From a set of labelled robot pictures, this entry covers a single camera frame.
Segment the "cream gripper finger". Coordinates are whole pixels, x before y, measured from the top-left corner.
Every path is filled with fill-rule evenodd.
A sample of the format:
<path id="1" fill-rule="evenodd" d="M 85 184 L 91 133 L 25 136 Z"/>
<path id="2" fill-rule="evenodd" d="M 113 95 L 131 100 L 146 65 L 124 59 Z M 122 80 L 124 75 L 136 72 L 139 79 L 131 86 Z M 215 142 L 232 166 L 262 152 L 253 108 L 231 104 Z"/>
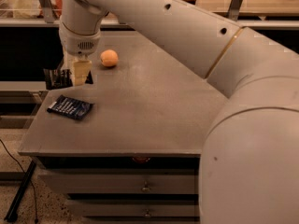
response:
<path id="1" fill-rule="evenodd" d="M 92 68 L 90 60 L 73 61 L 70 66 L 71 81 L 74 86 L 83 85 Z"/>

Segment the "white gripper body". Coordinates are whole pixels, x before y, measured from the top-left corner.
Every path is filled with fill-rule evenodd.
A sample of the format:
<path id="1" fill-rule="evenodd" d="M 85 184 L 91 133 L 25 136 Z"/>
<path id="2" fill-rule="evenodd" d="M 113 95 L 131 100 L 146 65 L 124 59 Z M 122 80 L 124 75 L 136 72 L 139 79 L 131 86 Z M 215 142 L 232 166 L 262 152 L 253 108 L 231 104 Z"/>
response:
<path id="1" fill-rule="evenodd" d="M 100 32 L 94 35 L 78 35 L 69 30 L 63 23 L 59 27 L 59 37 L 64 50 L 73 56 L 89 56 L 96 52 Z"/>

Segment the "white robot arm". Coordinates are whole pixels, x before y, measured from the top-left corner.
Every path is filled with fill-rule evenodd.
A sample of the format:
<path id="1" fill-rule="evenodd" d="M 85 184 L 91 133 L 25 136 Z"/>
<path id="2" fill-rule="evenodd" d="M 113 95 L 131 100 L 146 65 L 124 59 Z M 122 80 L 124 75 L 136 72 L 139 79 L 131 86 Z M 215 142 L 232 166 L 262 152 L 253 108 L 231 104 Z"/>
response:
<path id="1" fill-rule="evenodd" d="M 229 99 L 202 149 L 201 224 L 299 224 L 297 53 L 181 0 L 64 0 L 66 50 L 108 12 Z"/>

